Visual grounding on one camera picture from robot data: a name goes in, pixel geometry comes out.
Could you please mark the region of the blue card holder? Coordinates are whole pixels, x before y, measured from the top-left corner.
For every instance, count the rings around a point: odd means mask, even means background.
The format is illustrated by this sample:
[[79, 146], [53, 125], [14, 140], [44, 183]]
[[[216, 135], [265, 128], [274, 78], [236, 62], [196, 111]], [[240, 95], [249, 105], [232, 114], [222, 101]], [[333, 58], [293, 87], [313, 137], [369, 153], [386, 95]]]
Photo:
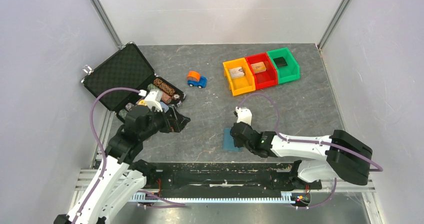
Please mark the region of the blue card holder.
[[229, 152], [240, 152], [241, 148], [235, 146], [233, 137], [230, 134], [230, 128], [224, 128], [222, 148]]

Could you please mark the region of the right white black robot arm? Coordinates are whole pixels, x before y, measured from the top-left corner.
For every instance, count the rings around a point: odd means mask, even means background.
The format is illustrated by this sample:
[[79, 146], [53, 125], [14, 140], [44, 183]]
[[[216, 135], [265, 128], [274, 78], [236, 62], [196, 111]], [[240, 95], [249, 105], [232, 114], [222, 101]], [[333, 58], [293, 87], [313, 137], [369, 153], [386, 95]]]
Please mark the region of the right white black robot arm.
[[275, 131], [257, 132], [249, 124], [239, 122], [229, 133], [236, 147], [244, 147], [261, 158], [297, 157], [288, 178], [295, 188], [334, 178], [359, 186], [368, 183], [373, 150], [344, 130], [320, 137], [301, 137]]

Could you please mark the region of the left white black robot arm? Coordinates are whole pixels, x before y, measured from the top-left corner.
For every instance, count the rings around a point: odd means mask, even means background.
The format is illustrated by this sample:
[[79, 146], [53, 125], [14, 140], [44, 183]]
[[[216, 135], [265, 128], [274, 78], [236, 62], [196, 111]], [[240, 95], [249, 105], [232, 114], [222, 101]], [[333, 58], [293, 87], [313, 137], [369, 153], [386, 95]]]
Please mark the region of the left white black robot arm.
[[155, 107], [134, 106], [125, 116], [105, 151], [101, 167], [77, 204], [58, 215], [56, 224], [110, 224], [115, 215], [141, 188], [157, 182], [155, 167], [135, 157], [143, 142], [161, 133], [181, 132], [190, 118], [174, 107], [167, 112]]

